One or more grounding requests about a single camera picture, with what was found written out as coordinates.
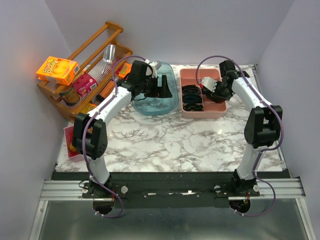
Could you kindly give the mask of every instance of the pink divided organizer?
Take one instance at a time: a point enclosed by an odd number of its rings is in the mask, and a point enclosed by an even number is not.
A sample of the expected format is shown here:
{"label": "pink divided organizer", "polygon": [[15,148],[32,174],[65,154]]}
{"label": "pink divided organizer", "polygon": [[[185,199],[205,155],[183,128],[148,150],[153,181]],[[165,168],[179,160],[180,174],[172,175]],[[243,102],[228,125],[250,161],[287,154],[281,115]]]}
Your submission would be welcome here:
{"label": "pink divided organizer", "polygon": [[78,152],[72,152],[69,149],[69,145],[72,142],[71,134],[73,134],[73,132],[74,132],[74,126],[65,127],[63,130],[64,130],[64,137],[65,137],[65,143],[66,143],[65,147],[68,152],[68,158],[74,163],[84,161],[85,159],[82,154],[80,154]]}
{"label": "pink divided organizer", "polygon": [[[199,80],[201,81],[204,77],[211,77],[213,79],[220,79],[220,73],[217,69],[206,69],[201,68],[198,71]],[[196,85],[201,93],[203,111],[185,111],[185,103],[182,102],[182,87],[186,85]],[[181,97],[181,110],[182,117],[185,119],[219,119],[227,111],[226,102],[215,103],[214,101],[208,99],[206,95],[201,92],[200,86],[196,81],[196,69],[195,68],[184,68],[180,70],[180,97]]]}

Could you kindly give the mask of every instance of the pink box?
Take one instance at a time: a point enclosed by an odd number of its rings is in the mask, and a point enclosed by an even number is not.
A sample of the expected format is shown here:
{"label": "pink box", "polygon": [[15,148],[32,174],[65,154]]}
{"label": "pink box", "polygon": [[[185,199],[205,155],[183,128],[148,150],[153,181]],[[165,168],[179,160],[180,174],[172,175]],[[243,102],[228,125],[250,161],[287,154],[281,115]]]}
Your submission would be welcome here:
{"label": "pink box", "polygon": [[72,86],[78,92],[80,97],[83,97],[84,95],[86,95],[87,93],[95,89],[98,86],[98,84],[97,84],[97,81],[92,76],[90,76],[88,73],[85,73],[82,76],[80,76],[72,84]]}
{"label": "pink box", "polygon": [[84,161],[85,159],[82,154],[80,154],[78,152],[72,152],[69,149],[69,145],[72,142],[71,134],[74,132],[74,126],[65,127],[63,130],[64,130],[64,138],[65,138],[65,143],[66,143],[65,147],[68,152],[68,158],[74,163]]}
{"label": "pink box", "polygon": [[[200,80],[204,77],[211,77],[213,79],[221,81],[220,73],[217,69],[212,68],[201,68],[199,69]],[[196,69],[195,68],[184,68],[180,70],[180,97],[182,99],[182,87],[186,85],[196,85],[199,90],[201,88],[196,81]],[[203,111],[185,111],[184,106],[186,105],[181,101],[182,117],[185,119],[218,119],[227,111],[226,102],[215,103],[208,99],[206,95],[201,93]]]}

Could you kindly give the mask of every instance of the yellow package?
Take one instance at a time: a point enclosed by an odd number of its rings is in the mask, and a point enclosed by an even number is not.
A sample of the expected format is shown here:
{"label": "yellow package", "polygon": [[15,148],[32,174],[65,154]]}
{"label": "yellow package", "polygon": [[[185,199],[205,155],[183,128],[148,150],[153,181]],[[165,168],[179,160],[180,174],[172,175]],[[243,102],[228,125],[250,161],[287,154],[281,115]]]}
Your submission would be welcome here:
{"label": "yellow package", "polygon": [[87,114],[88,112],[95,109],[96,107],[97,105],[89,102],[84,106],[84,108],[80,111],[80,113]]}
{"label": "yellow package", "polygon": [[49,56],[36,74],[40,80],[69,85],[79,69],[76,61]]}
{"label": "yellow package", "polygon": [[129,63],[124,63],[115,74],[119,76],[119,78],[123,79],[128,73],[131,71],[132,65]]}

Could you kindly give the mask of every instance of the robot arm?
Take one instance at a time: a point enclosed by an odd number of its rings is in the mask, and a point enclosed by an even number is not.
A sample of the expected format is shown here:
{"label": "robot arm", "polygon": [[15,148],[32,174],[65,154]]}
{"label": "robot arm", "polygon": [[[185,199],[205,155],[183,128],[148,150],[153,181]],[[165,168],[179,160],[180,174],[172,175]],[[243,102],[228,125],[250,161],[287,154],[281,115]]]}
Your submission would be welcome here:
{"label": "robot arm", "polygon": [[109,122],[139,94],[151,98],[172,98],[167,76],[162,75],[161,81],[158,81],[157,70],[160,67],[161,63],[158,61],[134,61],[130,73],[117,82],[117,95],[106,107],[104,105],[116,94],[115,89],[98,107],[88,114],[79,113],[74,120],[72,145],[83,154],[85,126],[90,118],[97,114],[86,133],[85,149],[90,170],[103,185],[110,176],[103,157],[108,145],[107,125]]}
{"label": "robot arm", "polygon": [[[72,145],[83,154],[82,135],[84,127],[90,117],[98,112],[95,120],[90,125],[92,131],[87,133],[85,145],[89,156],[90,168],[102,184],[107,182],[110,175],[105,165],[103,153],[108,145],[106,126],[111,119],[139,94],[152,98],[172,97],[165,75],[162,76],[161,86],[158,86],[157,66],[159,66],[157,62],[148,64],[134,61],[129,75],[118,82],[117,97],[109,105],[101,110],[101,106],[109,101],[114,91],[88,115],[80,113],[76,116]],[[232,62],[224,61],[219,66],[222,81],[219,82],[210,77],[203,78],[201,81],[202,92],[206,94],[207,98],[216,103],[228,101],[234,94],[237,94],[244,102],[246,109],[250,111],[244,129],[244,136],[247,141],[246,150],[231,180],[231,187],[235,193],[246,192],[256,183],[253,169],[256,169],[259,165],[259,162],[256,162],[259,152],[279,139],[280,126],[274,114],[261,103],[246,81],[240,77],[240,73],[236,71]],[[261,94],[259,96],[270,104]],[[272,107],[282,117],[281,107]]]}
{"label": "robot arm", "polygon": [[221,103],[237,94],[250,112],[244,128],[244,138],[247,142],[246,149],[239,167],[234,171],[231,186],[234,192],[245,192],[251,189],[255,182],[255,171],[261,161],[257,157],[262,149],[270,147],[280,137],[280,125],[276,116],[264,103],[270,105],[282,118],[282,108],[273,106],[252,85],[249,75],[244,72],[246,81],[240,76],[235,65],[226,60],[219,65],[222,81],[211,77],[204,77],[201,81],[202,91],[206,97],[216,103]]}

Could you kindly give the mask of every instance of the metal floor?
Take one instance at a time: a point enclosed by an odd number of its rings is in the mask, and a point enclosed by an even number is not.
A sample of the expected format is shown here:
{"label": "metal floor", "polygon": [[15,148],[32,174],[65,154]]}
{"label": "metal floor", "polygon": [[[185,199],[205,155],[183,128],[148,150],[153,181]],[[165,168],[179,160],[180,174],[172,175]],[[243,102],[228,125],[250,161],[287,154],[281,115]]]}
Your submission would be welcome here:
{"label": "metal floor", "polygon": [[[249,213],[271,203],[253,199]],[[241,217],[229,208],[126,209],[123,217],[94,215],[90,201],[49,201],[41,240],[307,240],[295,199],[278,199],[260,217]]]}

